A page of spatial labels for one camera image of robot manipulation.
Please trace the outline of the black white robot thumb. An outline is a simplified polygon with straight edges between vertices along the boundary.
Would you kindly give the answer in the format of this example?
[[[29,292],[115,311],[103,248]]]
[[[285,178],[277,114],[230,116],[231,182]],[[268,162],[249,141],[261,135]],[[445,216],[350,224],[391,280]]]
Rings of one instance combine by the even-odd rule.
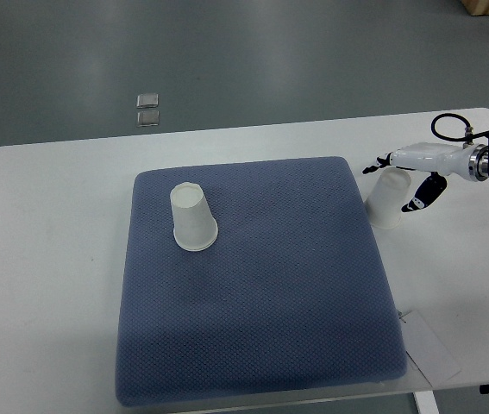
[[[445,177],[432,172],[417,188],[412,199],[401,207],[401,211],[406,213],[431,206],[444,193],[447,186],[448,181]]]

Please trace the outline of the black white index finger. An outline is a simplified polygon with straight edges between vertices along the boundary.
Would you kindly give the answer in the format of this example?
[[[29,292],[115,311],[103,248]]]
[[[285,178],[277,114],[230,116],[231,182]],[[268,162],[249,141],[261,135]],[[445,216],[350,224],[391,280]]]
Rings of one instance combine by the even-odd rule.
[[[392,154],[387,153],[382,156],[378,156],[374,163],[370,166],[366,166],[363,170],[363,174],[375,173],[380,169],[386,168],[392,164]]]

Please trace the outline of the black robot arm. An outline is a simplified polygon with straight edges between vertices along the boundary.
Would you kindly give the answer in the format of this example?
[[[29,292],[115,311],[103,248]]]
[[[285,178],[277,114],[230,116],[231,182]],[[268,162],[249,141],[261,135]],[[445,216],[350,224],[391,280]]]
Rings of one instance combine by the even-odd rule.
[[[475,134],[467,124],[462,137],[439,133],[435,125],[432,134],[443,141],[421,142],[379,156],[364,174],[389,166],[407,171],[425,172],[429,176],[417,188],[412,199],[402,206],[403,212],[423,210],[432,205],[447,189],[447,176],[456,174],[467,181],[489,180],[489,130]]]

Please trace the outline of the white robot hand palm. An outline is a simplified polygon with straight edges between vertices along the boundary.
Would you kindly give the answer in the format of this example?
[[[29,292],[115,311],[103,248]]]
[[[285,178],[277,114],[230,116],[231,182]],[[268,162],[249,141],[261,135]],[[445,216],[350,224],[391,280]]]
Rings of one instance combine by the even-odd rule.
[[[465,147],[421,142],[402,147],[390,154],[390,165],[442,176],[456,174],[469,181],[488,179],[488,147]]]

